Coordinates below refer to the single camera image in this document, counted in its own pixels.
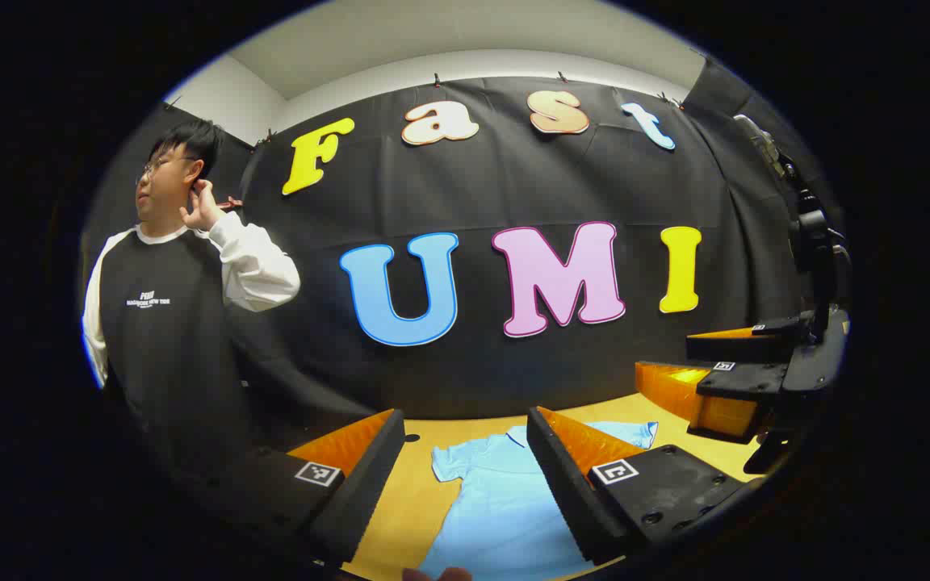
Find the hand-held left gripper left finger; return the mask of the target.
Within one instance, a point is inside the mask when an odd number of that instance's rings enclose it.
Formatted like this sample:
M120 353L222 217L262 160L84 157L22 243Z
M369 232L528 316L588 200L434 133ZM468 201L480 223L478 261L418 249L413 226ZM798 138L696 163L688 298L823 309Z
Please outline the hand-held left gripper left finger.
M195 492L273 555L339 569L357 554L404 437L403 411L388 409L289 451L248 452Z

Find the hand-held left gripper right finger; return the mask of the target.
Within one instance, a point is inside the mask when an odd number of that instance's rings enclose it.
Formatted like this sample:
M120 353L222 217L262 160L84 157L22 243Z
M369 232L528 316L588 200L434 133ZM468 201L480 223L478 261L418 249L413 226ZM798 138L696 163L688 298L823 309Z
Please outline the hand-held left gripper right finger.
M676 445L645 451L543 406L528 446L584 559L639 558L712 525L756 491Z

